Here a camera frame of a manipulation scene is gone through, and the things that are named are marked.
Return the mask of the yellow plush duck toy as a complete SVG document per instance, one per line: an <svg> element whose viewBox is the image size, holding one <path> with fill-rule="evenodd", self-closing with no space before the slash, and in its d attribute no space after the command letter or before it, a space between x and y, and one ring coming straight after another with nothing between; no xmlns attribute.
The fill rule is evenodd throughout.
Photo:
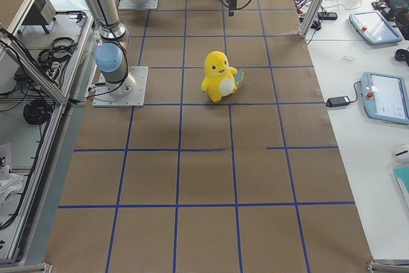
<svg viewBox="0 0 409 273"><path fill-rule="evenodd" d="M231 67L223 52L212 51L204 61L201 91L207 92L210 100L217 103L222 100L222 97L235 93L243 79L243 70Z"/></svg>

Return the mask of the blue teach pendant far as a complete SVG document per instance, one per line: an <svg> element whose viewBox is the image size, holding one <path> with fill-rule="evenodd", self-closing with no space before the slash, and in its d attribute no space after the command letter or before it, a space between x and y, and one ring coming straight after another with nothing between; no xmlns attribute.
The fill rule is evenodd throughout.
<svg viewBox="0 0 409 273"><path fill-rule="evenodd" d="M378 11L351 13L349 21L356 32L371 45L398 43L403 40L400 32Z"/></svg>

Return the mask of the blue teach pendant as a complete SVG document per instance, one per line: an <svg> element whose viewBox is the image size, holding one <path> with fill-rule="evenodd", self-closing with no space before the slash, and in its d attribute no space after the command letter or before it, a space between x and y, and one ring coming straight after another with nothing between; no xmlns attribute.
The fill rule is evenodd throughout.
<svg viewBox="0 0 409 273"><path fill-rule="evenodd" d="M400 32L378 11L351 13L349 21L356 32L371 45L398 43L403 40Z"/></svg>
<svg viewBox="0 0 409 273"><path fill-rule="evenodd" d="M402 77L364 72L361 87L364 110L369 118L408 125L408 93Z"/></svg>

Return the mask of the black power adapter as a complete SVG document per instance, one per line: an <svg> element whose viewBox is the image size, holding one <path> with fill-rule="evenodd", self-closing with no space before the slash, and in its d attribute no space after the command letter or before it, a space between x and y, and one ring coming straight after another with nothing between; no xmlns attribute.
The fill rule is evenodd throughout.
<svg viewBox="0 0 409 273"><path fill-rule="evenodd" d="M325 105L329 108L332 107L344 107L351 104L351 100L348 96L340 96L340 97L330 97L325 102Z"/></svg>

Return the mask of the blue teach pendant near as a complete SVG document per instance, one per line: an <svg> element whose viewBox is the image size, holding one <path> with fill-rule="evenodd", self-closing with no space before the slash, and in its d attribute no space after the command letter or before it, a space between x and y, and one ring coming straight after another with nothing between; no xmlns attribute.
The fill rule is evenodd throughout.
<svg viewBox="0 0 409 273"><path fill-rule="evenodd" d="M364 110L369 118L408 125L408 93L402 77L364 72L361 87Z"/></svg>

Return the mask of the crumpled white cloth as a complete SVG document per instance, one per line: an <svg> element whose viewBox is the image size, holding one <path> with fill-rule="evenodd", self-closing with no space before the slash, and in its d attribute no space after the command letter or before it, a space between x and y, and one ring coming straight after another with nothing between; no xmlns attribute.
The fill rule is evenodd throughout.
<svg viewBox="0 0 409 273"><path fill-rule="evenodd" d="M1 145L1 207L23 191L23 176L12 172L10 143Z"/></svg>

